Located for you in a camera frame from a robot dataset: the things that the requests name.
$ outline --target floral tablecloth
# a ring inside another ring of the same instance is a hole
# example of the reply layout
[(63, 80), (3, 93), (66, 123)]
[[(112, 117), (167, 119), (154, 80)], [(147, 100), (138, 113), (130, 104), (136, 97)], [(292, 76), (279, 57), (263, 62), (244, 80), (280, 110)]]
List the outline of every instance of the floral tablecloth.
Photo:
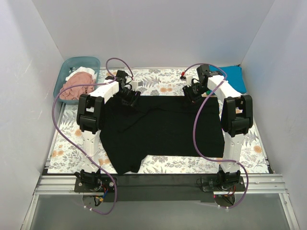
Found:
[[(142, 95), (183, 95), (185, 82), (180, 80), (183, 69), (133, 69), (136, 80), (142, 81), (138, 88)], [(189, 74), (196, 74), (191, 69)], [(100, 71), (98, 82), (103, 82), (108, 75), (106, 70)], [(79, 146), (83, 146), (81, 131), (76, 123), (77, 105), (66, 105), (60, 124), (62, 132)], [(268, 173), (267, 164), (262, 151), (262, 143), (255, 126), (249, 129), (244, 139), (240, 162), (248, 173)], [(109, 173), (116, 173), (101, 142), (98, 150), (99, 164)], [(51, 155), (48, 173), (74, 173), (81, 170), (84, 156), (74, 146), (57, 134)], [(174, 157), (148, 155), (141, 164), (139, 173), (216, 173), (218, 164), (200, 157)]]

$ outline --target purple cable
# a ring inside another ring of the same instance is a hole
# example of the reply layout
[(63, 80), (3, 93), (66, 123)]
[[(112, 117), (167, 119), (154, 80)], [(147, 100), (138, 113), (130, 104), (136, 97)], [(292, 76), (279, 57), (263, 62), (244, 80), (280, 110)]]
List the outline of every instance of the purple cable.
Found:
[(56, 128), (56, 130), (57, 130), (57, 131), (58, 131), (58, 132), (59, 132), (69, 143), (71, 143), (74, 147), (76, 147), (78, 150), (80, 150), (80, 151), (90, 160), (90, 162), (91, 162), (93, 165), (95, 165), (98, 169), (102, 170), (108, 177), (110, 177), (111, 181), (114, 183), (114, 193), (115, 193), (114, 202), (113, 202), (112, 208), (111, 208), (108, 212), (101, 212), (101, 211), (99, 211), (99, 210), (96, 210), (96, 209), (93, 209), (93, 208), (91, 208), (91, 207), (85, 206), (86, 208), (88, 208), (88, 209), (90, 209), (90, 210), (92, 210), (92, 211), (94, 211), (94, 212), (96, 212), (96, 213), (99, 213), (99, 214), (101, 214), (101, 215), (107, 215), (107, 214), (109, 214), (110, 212), (112, 212), (112, 210), (114, 209), (114, 206), (115, 206), (115, 203), (116, 203), (116, 199), (117, 199), (117, 186), (116, 186), (116, 182), (115, 182), (114, 178), (111, 176), (111, 174), (109, 174), (106, 170), (104, 170), (103, 168), (101, 168), (100, 165), (96, 164), (95, 161), (93, 161), (92, 158), (91, 158), (89, 155), (87, 155), (86, 152), (85, 152), (83, 149), (81, 149), (78, 145), (76, 145), (76, 144), (73, 143), (71, 140), (69, 140), (68, 137), (65, 136), (65, 134), (63, 134), (63, 133), (61, 132), (61, 130), (59, 129), (59, 127), (58, 127), (58, 125), (57, 125), (57, 122), (56, 122), (56, 120), (55, 120), (54, 108), (55, 108), (55, 106), (56, 106), (56, 102), (57, 102), (59, 96), (60, 96), (64, 91), (66, 91), (66, 90), (69, 90), (69, 89), (71, 89), (71, 88), (78, 87), (78, 86), (98, 86), (98, 85), (107, 85), (107, 84), (110, 84), (110, 83), (112, 83), (112, 82), (115, 82), (115, 80), (116, 80), (116, 77), (115, 77), (114, 80), (112, 80), (112, 81), (110, 81), (110, 82), (108, 82), (108, 83), (72, 85), (72, 86), (70, 86), (70, 87), (64, 89), (63, 91), (59, 92), (58, 95), (56, 96), (56, 98), (54, 99), (54, 102), (53, 102), (53, 105), (52, 105), (52, 121), (53, 121), (53, 125), (54, 125), (54, 127)]
[[(227, 74), (225, 73), (225, 71), (223, 71), (221, 68), (215, 66), (215, 65), (212, 65), (212, 64), (208, 64), (208, 63), (197, 63), (197, 64), (194, 64), (194, 65), (191, 65), (189, 66), (184, 72), (186, 73), (187, 70), (189, 70), (190, 68), (192, 68), (193, 66), (196, 66), (196, 65), (210, 65), (210, 66), (213, 66), (215, 68), (217, 68), (219, 71), (221, 71), (224, 75), (224, 81), (226, 80), (227, 78)], [(200, 116), (200, 113), (201, 113), (201, 110), (202, 108), (204, 107), (204, 105), (206, 104), (206, 102), (208, 101), (209, 97), (214, 94), (214, 92), (224, 83), (224, 81), (222, 81), (220, 84), (218, 84), (212, 91), (211, 93), (205, 98), (205, 100), (203, 101), (203, 103), (201, 104), (197, 114), (196, 114), (196, 117), (195, 117), (195, 121), (194, 121), (194, 125), (193, 125), (193, 144), (194, 144), (194, 148), (195, 150), (197, 151), (198, 155), (200, 155), (201, 157), (203, 157), (204, 159), (206, 159), (207, 161), (213, 161), (213, 162), (233, 162), (233, 163), (236, 163), (237, 165), (241, 166), (242, 169), (244, 170), (245, 174), (246, 174), (246, 188), (245, 188), (245, 191), (241, 197), (241, 199), (236, 203), (234, 204), (233, 206), (230, 206), (228, 208), (233, 208), (233, 207), (236, 207), (238, 206), (242, 200), (244, 199), (245, 195), (246, 195), (246, 192), (248, 190), (248, 183), (249, 183), (249, 180), (248, 180), (248, 172), (246, 171), (245, 167), (240, 163), (240, 162), (237, 162), (235, 160), (213, 160), (213, 159), (210, 159), (208, 157), (205, 157), (204, 155), (202, 155), (202, 153), (200, 152), (200, 150), (198, 149), (197, 147), (197, 144), (196, 144), (196, 125), (197, 125), (197, 121), (198, 121), (198, 118)]]
[(134, 77), (134, 76), (133, 76), (132, 70), (130, 69), (129, 65), (128, 65), (124, 60), (122, 60), (122, 59), (120, 59), (120, 58), (118, 58), (118, 57), (111, 57), (111, 58), (109, 58), (109, 59), (106, 61), (106, 70), (107, 70), (107, 72), (108, 72), (112, 77), (115, 77), (115, 76), (114, 76), (113, 73), (110, 72), (109, 68), (107, 67), (107, 64), (108, 64), (108, 62), (109, 62), (110, 60), (119, 60), (119, 61), (123, 62), (123, 63), (128, 67), (128, 69), (129, 69), (129, 71), (130, 71), (130, 73), (131, 73), (131, 79), (133, 80), (133, 77)]

